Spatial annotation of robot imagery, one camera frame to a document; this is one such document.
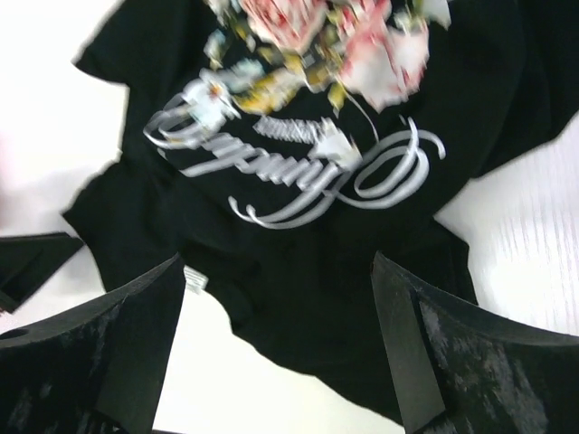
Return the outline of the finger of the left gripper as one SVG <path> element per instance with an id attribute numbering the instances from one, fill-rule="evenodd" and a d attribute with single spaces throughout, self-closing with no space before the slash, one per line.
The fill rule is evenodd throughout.
<path id="1" fill-rule="evenodd" d="M 84 243 L 66 232 L 1 238 L 1 311 L 12 314 Z"/>

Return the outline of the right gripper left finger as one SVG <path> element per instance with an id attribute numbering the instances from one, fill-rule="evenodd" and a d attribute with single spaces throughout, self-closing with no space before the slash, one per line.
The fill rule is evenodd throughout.
<path id="1" fill-rule="evenodd" d="M 173 257 L 2 334 L 2 433 L 152 432 L 184 293 Z"/>

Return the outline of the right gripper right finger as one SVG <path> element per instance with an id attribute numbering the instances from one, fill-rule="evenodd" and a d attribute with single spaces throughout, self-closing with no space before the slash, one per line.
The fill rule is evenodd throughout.
<path id="1" fill-rule="evenodd" d="M 578 339 L 495 315 L 376 254 L 377 316 L 407 433 L 578 431 Z"/>

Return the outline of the black floral print t-shirt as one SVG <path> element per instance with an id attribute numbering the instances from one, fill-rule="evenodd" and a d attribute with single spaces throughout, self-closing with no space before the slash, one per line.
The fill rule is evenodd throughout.
<path id="1" fill-rule="evenodd" d="M 64 219 L 110 291 L 180 255 L 233 333 L 400 421 L 377 252 L 472 297 L 433 216 L 578 110 L 575 1 L 125 1 L 75 62 L 128 88 Z"/>

